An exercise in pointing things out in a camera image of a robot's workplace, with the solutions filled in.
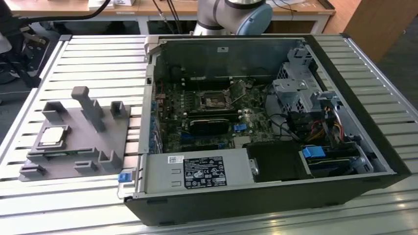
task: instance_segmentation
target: motherboard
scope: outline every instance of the motherboard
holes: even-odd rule
[[[218,83],[206,78],[157,83],[163,152],[242,148],[273,140],[266,89],[268,84],[252,77],[226,77]]]

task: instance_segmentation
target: barcode sticker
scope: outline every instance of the barcode sticker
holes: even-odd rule
[[[183,163],[185,156],[169,156],[169,163]]]

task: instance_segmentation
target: power cord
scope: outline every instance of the power cord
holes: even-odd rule
[[[37,23],[37,22],[43,22],[43,21],[81,21],[81,20],[87,20],[98,16],[107,5],[110,4],[111,0],[106,0],[99,9],[90,15],[86,16],[49,16],[49,17],[38,17],[38,18],[30,18],[30,19],[23,19],[21,27]]]
[[[282,9],[290,11],[290,13],[293,14],[293,19],[292,19],[292,21],[294,21],[294,17],[296,17],[296,16],[294,16],[294,12],[298,12],[298,11],[293,9],[293,6],[292,6],[288,2],[285,2],[285,0],[280,0],[280,1],[281,1],[282,3],[285,3],[286,5],[289,5],[289,8],[286,8],[286,7],[281,6],[280,4],[277,4],[276,0],[273,0],[273,3],[274,3],[280,8],[282,8]]]
[[[158,10],[158,14],[159,14],[159,16],[161,16],[163,22],[166,23],[166,25],[167,25],[167,27],[169,27],[171,33],[175,34],[175,29],[171,27],[171,25],[170,25],[170,23],[169,23],[169,21],[167,21],[167,18],[166,18],[166,16],[165,16],[165,13],[163,13],[162,9],[159,8],[159,6],[158,6],[155,0],[153,0],[153,2],[154,2],[155,8],[157,8],[157,10]]]
[[[175,18],[175,22],[177,22],[177,26],[178,26],[178,32],[179,34],[182,34],[182,25],[181,25],[181,21],[179,21],[179,15],[178,15],[178,11],[177,11],[177,7],[173,3],[173,0],[167,0],[167,3],[169,3],[169,7],[170,7],[170,10],[171,10],[171,14]]]

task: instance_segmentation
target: table leg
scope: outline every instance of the table leg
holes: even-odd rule
[[[149,30],[149,16],[138,16],[137,17],[138,25],[139,25],[139,31],[142,35],[149,35],[150,30]]]
[[[326,28],[329,22],[330,15],[318,16],[318,20],[316,21],[312,34],[321,34]]]

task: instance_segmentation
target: label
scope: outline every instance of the label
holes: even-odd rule
[[[229,47],[218,47],[218,53],[221,52],[229,52],[230,48]]]
[[[169,156],[169,163],[182,163],[185,156]]]
[[[118,15],[135,15],[134,11],[118,11],[117,12]]]
[[[221,156],[183,160],[185,187],[209,188],[228,185],[224,159]]]

